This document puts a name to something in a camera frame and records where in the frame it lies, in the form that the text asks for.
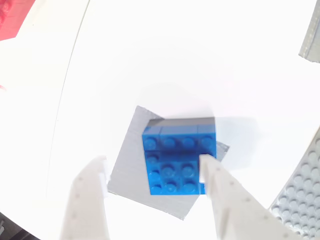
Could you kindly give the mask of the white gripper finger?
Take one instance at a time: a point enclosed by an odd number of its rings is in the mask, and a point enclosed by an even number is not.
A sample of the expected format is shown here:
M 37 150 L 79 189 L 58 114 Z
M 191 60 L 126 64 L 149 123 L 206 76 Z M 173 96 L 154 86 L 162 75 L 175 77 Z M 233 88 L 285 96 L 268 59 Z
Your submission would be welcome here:
M 212 204 L 219 240 L 299 240 L 266 210 L 223 165 L 209 154 L 199 156 L 199 179 Z
M 60 233 L 61 240 L 109 240 L 105 198 L 106 157 L 92 159 L 73 180 Z

